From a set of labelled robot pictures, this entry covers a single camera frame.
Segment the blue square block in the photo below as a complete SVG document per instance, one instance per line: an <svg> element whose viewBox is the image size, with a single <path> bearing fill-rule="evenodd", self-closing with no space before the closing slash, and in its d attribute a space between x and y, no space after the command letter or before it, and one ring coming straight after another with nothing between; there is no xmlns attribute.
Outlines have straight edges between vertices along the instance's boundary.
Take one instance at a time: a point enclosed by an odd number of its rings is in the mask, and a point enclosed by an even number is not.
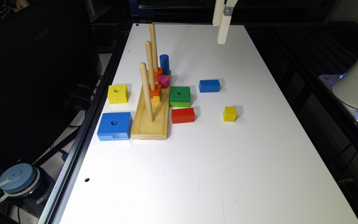
<svg viewBox="0 0 358 224"><path fill-rule="evenodd" d="M100 141L129 140L131 113L104 113L98 129Z"/></svg>
<svg viewBox="0 0 358 224"><path fill-rule="evenodd" d="M200 89L200 93L218 92L221 88L221 84L219 80L200 80L198 88Z"/></svg>

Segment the red block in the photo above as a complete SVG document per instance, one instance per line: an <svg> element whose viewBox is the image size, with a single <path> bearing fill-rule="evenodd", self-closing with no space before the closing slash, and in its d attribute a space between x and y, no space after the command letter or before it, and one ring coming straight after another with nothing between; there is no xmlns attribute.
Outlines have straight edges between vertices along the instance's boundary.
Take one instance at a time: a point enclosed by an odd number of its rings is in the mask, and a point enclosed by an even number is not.
<svg viewBox="0 0 358 224"><path fill-rule="evenodd" d="M194 122L196 116L193 108L175 109L172 110L172 123L187 123Z"/></svg>

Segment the yellow cube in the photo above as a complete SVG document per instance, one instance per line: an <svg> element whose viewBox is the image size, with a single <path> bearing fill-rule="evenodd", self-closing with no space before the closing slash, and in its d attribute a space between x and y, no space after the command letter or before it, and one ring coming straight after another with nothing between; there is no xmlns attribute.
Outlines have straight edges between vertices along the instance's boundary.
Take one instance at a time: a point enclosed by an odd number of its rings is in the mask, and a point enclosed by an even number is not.
<svg viewBox="0 0 358 224"><path fill-rule="evenodd" d="M110 104L128 103L127 85L111 85L107 93Z"/></svg>
<svg viewBox="0 0 358 224"><path fill-rule="evenodd" d="M235 106L227 106L224 108L223 120L234 122L237 116L237 109Z"/></svg>

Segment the green square block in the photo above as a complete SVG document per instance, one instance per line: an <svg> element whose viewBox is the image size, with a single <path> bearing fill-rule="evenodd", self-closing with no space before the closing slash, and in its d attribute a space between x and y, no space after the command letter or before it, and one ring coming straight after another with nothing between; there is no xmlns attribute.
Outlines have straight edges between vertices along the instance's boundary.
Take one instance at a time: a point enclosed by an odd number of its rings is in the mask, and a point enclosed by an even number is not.
<svg viewBox="0 0 358 224"><path fill-rule="evenodd" d="M171 86L169 102L188 102L191 101L190 87L188 86Z"/></svg>
<svg viewBox="0 0 358 224"><path fill-rule="evenodd" d="M190 102L169 102L171 107L190 107Z"/></svg>

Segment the blue cylinder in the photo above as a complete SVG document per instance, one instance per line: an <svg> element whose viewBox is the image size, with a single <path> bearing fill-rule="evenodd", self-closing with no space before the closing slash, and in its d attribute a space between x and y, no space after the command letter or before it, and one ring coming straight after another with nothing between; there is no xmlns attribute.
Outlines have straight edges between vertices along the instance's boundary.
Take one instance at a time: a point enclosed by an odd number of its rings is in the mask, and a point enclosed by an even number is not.
<svg viewBox="0 0 358 224"><path fill-rule="evenodd" d="M168 55L161 55L160 56L160 63L161 68L163 70L164 75L169 75L170 69L169 69L169 56Z"/></svg>

